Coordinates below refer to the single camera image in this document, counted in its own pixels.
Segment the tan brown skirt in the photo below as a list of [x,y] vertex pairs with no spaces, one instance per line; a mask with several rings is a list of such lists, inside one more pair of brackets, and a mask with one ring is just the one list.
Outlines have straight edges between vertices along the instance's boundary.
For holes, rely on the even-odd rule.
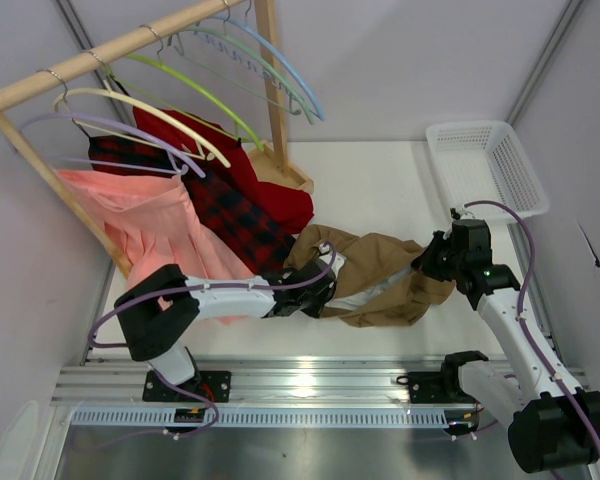
[[303,229],[284,265],[303,267],[325,242],[344,258],[344,265],[323,318],[337,317],[358,328],[411,326],[455,289],[454,282],[437,281],[412,268],[424,252],[413,240],[380,233],[357,236],[317,224]]

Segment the sage green plastic hanger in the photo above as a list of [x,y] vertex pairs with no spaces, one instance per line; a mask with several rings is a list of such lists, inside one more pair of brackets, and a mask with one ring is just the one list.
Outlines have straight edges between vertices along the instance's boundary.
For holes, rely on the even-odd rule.
[[[308,100],[303,100],[304,94],[302,90],[295,84],[294,80],[284,68],[281,67],[274,58],[272,60],[267,60],[262,53],[256,52],[240,39],[231,36],[224,31],[203,27],[200,24],[187,27],[180,32],[172,34],[167,37],[167,40],[160,37],[150,25],[143,24],[141,25],[141,28],[148,29],[161,44],[173,46],[176,53],[187,62],[197,67],[201,67],[203,70],[210,72],[222,80],[228,81],[259,99],[265,100],[270,105],[281,107],[283,111],[292,116],[304,115],[311,125],[318,120],[308,119],[310,102]],[[270,100],[264,94],[257,93],[245,83],[241,83],[229,75],[221,73],[219,70],[195,60],[191,55],[186,53],[184,42],[181,39],[181,34],[183,32],[193,34],[202,43],[208,45],[222,57],[231,60],[245,72],[257,76],[266,86],[272,87],[275,93],[282,93],[286,98],[286,102],[282,103],[278,100]]]

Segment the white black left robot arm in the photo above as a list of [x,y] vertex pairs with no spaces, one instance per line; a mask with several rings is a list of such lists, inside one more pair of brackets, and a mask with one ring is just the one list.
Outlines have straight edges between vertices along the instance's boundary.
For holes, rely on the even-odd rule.
[[288,317],[297,311],[317,318],[333,298],[344,264],[342,255],[327,252],[298,269],[232,282],[187,276],[168,264],[119,297],[114,315],[131,358],[181,385],[197,375],[193,357],[180,343],[194,321]]

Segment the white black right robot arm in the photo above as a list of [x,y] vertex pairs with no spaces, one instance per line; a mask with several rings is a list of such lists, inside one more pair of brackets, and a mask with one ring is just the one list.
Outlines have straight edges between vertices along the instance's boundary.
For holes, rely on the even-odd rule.
[[586,390],[540,331],[511,268],[493,261],[483,220],[453,221],[436,231],[412,263],[425,277],[452,281],[497,339],[512,369],[507,379],[481,353],[460,361],[455,389],[485,406],[506,429],[527,473],[575,465],[600,468],[600,392]]

